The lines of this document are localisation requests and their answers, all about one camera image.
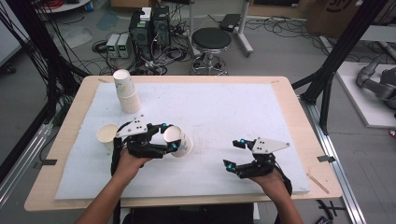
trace human hand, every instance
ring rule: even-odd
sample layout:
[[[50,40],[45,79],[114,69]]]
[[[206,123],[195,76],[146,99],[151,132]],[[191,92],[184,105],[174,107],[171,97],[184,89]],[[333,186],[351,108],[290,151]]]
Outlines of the human hand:
[[[262,187],[264,193],[274,202],[282,203],[290,199],[281,174],[274,170],[271,174],[251,177],[251,180]]]
[[[121,183],[126,187],[137,175],[140,167],[151,160],[152,158],[137,158],[129,154],[128,149],[125,148],[121,152],[119,165],[117,166],[117,170],[113,175],[113,178],[121,181]]]

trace person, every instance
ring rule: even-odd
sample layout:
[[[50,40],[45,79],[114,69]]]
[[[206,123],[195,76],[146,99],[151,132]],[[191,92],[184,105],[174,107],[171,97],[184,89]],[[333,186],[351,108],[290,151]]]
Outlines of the person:
[[[117,171],[87,209],[81,214],[76,223],[106,224],[111,218],[113,210],[124,189],[137,175],[140,167],[150,160],[151,159],[148,158],[136,158],[129,154],[127,149],[124,149],[120,156]],[[282,224],[303,223],[296,206],[283,184],[282,177],[277,171],[273,171],[266,176],[252,177],[251,180],[259,184],[265,194],[274,202]]]

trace white cup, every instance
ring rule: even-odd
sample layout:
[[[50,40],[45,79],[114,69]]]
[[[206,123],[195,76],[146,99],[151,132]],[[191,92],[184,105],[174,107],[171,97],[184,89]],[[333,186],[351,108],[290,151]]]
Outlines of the white cup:
[[[114,83],[116,84],[117,95],[119,97],[128,97],[136,92],[132,77],[125,69],[117,70],[114,74]]]
[[[142,108],[137,91],[133,95],[128,97],[119,96],[119,100],[122,111],[127,114],[137,113],[137,111],[139,111],[140,108]]]
[[[176,152],[171,153],[174,157],[178,157],[178,158],[183,157],[189,154],[189,152],[191,152],[192,150],[193,142],[177,126],[171,126],[167,128],[163,133],[163,139],[167,143],[175,142],[179,139],[181,140],[180,147],[178,148],[178,150]]]
[[[96,133],[96,138],[103,143],[108,150],[113,150],[113,139],[116,136],[119,126],[115,124],[107,124],[102,126]]]

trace black tape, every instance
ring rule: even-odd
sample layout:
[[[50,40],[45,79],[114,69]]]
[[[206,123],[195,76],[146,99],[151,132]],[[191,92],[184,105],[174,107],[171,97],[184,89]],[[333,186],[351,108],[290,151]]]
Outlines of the black tape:
[[[329,157],[329,156],[320,156],[320,157],[318,157],[318,160],[320,161],[320,162],[323,162],[323,161],[328,161],[328,162],[334,162],[335,161],[335,158],[334,157]]]
[[[42,165],[55,165],[58,160],[44,160]]]

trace black stool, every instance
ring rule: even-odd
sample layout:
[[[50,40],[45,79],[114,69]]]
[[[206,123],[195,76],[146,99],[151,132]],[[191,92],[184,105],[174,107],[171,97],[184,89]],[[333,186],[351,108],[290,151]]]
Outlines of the black stool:
[[[230,47],[231,38],[218,28],[203,28],[195,31],[191,37],[192,45],[201,53],[192,62],[191,73],[198,75],[211,75],[212,71],[217,76],[227,75],[225,62],[213,54],[222,53]]]

